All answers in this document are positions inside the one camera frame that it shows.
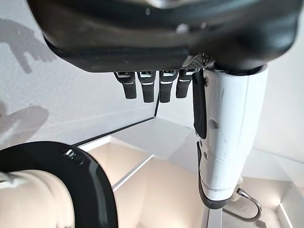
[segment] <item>metal wire handle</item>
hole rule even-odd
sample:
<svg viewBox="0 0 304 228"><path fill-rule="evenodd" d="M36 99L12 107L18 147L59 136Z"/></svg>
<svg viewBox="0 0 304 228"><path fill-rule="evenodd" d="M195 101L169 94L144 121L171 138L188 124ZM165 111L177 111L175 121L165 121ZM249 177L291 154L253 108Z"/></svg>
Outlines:
<svg viewBox="0 0 304 228"><path fill-rule="evenodd" d="M244 218L244 217L242 217L242 216L240 216L240 215L237 215L237 214L235 214L235 213L233 213L233 212L231 212L230 210L227 210L227 209L225 209L225 208L223 208L223 212L225 212L225 213L227 213L227 214L229 214L229 215L231 215L231 216L233 216L233 217L235 217L235 218L237 218L237 219L239 219L239 220L242 220L242 221L244 221L244 222L253 222L253 221L259 219L259 218L261 217L261 215L262 215L262 207L261 207L260 203L259 203L256 199L254 199L254 198L252 198L251 196L249 196L249 195L248 195L244 190L242 190L241 188L239 188L239 189L237 190L237 194L239 194L240 196L245 197L246 199L248 199L248 200L250 200L251 202L253 202L253 203L256 205L256 207L257 207L257 214L256 214L254 217L252 217L252 218Z"/></svg>

